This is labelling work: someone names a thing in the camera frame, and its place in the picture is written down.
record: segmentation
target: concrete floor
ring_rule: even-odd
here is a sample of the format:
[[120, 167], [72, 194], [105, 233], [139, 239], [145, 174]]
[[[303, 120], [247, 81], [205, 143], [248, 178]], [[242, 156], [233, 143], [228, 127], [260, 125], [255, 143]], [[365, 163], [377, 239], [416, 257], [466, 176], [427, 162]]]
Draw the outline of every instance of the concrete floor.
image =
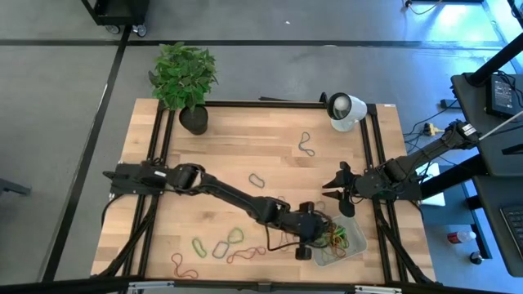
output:
[[[489, 5], [505, 36], [521, 31], [505, 2], [493, 0]], [[482, 5], [448, 4], [416, 16], [402, 11], [399, 0], [152, 0], [147, 24], [147, 39], [498, 40]], [[0, 40], [39, 38], [120, 36], [96, 27], [81, 2], [0, 0]], [[439, 111], [440, 99], [452, 98], [452, 75], [473, 71], [495, 54], [385, 47], [209, 47], [209, 51], [217, 58], [220, 84], [208, 99], [318, 100], [322, 91], [345, 91], [369, 103], [397, 104], [405, 131]], [[33, 186], [28, 198], [14, 194], [0, 198], [0, 284], [38, 279], [115, 52], [116, 47], [0, 46], [0, 177]], [[58, 279], [90, 273], [109, 191], [101, 172], [114, 168], [120, 157], [134, 100], [150, 96], [146, 72], [154, 67], [158, 52], [157, 47], [125, 51]], [[510, 65], [504, 69], [513, 72]], [[442, 128], [462, 117], [448, 111], [433, 122]], [[426, 143], [421, 139], [419, 145]], [[474, 153], [456, 151], [445, 157], [459, 163]], [[523, 279], [503, 271], [492, 234], [487, 232], [494, 259], [475, 266], [463, 259], [476, 250], [474, 244], [450, 247], [441, 241], [452, 229], [427, 227], [440, 282], [505, 292], [521, 289]]]

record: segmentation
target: black pot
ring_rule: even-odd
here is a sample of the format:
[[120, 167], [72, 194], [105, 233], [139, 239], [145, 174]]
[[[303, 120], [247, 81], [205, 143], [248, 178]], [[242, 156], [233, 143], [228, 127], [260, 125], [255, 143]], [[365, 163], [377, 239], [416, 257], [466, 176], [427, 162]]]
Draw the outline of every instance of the black pot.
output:
[[205, 133], [208, 120], [208, 112], [205, 107], [201, 105], [196, 105], [192, 113], [187, 107], [182, 109], [180, 112], [181, 125], [193, 135], [202, 135]]

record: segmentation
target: wooden table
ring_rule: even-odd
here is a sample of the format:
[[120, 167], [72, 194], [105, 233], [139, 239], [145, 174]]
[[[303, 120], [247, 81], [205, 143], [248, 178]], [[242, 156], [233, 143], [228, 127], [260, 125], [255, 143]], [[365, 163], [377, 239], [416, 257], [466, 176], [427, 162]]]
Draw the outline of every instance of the wooden table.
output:
[[[136, 100], [127, 138], [122, 152], [125, 163], [144, 160], [149, 147], [158, 101]], [[405, 154], [398, 113], [394, 105], [377, 105], [382, 141], [387, 158]], [[335, 131], [322, 109], [276, 109], [242, 107], [208, 107], [208, 130], [193, 136], [176, 117], [168, 153], [168, 165], [198, 163], [219, 180], [253, 196], [284, 196], [297, 209], [305, 201], [324, 201], [325, 212], [339, 215], [337, 201], [321, 196], [321, 186], [332, 180], [340, 161], [347, 161], [354, 173], [365, 168], [360, 126], [353, 131]], [[163, 116], [159, 143], [167, 115]], [[311, 140], [307, 148], [315, 151], [309, 157], [299, 150], [302, 133], [308, 131]], [[374, 164], [377, 162], [372, 128], [369, 129]], [[260, 189], [248, 181], [256, 173], [265, 182]], [[136, 195], [125, 195], [107, 211], [105, 224], [92, 266], [92, 273], [100, 273], [116, 257], [129, 237], [136, 206]], [[396, 202], [396, 215], [402, 243], [413, 260], [429, 278], [434, 278], [427, 240], [419, 211], [408, 202]], [[197, 270], [199, 279], [297, 283], [384, 283], [377, 230], [372, 203], [364, 200], [356, 205], [356, 215], [368, 240], [367, 251], [326, 267], [314, 261], [296, 261], [294, 247], [286, 252], [268, 252], [251, 260], [235, 258], [233, 264], [216, 259], [211, 252], [227, 234], [240, 227], [245, 240], [231, 245], [228, 254], [247, 247], [265, 246], [263, 226], [256, 224], [237, 207], [201, 194], [195, 197], [166, 193], [161, 196], [154, 225], [147, 278], [175, 278], [173, 253], [183, 255], [180, 271]], [[208, 255], [200, 258], [191, 246], [199, 237]], [[280, 232], [271, 230], [271, 246], [280, 242]], [[136, 246], [132, 273], [137, 272], [141, 244]], [[398, 280], [394, 250], [389, 244], [393, 277]]]

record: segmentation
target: keyboard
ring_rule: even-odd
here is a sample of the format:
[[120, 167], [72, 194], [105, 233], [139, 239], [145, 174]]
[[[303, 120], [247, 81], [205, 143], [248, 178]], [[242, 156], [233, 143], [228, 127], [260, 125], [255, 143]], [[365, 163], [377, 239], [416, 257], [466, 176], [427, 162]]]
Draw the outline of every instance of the keyboard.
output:
[[523, 205], [503, 207], [501, 214], [523, 258]]

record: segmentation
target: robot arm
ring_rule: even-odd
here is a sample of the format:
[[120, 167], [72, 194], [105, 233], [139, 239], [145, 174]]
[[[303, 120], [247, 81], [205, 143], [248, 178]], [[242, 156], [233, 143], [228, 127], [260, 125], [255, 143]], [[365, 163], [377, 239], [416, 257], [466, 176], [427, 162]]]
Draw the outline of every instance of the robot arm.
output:
[[105, 171], [112, 181], [111, 192], [118, 187], [132, 187], [134, 194], [161, 194], [169, 184], [180, 195], [211, 194], [247, 212], [258, 224], [279, 229], [299, 237], [296, 259], [311, 259], [311, 249], [318, 247], [314, 241], [329, 229], [331, 220], [315, 210], [312, 202], [302, 203], [297, 211], [285, 201], [272, 197], [253, 197], [205, 172], [197, 164], [183, 163], [173, 169], [155, 167], [143, 162], [140, 166], [120, 164], [115, 172]]
[[421, 200], [420, 178], [415, 172], [416, 169], [448, 150], [471, 149], [479, 140], [479, 135], [472, 125], [456, 120], [445, 129], [440, 139], [413, 154], [390, 159], [366, 170], [362, 176], [353, 174], [347, 163], [340, 163], [341, 170], [336, 173], [335, 179], [323, 188], [343, 188], [343, 192], [327, 192], [324, 195], [338, 199], [348, 207], [351, 207], [351, 196], [384, 200]]

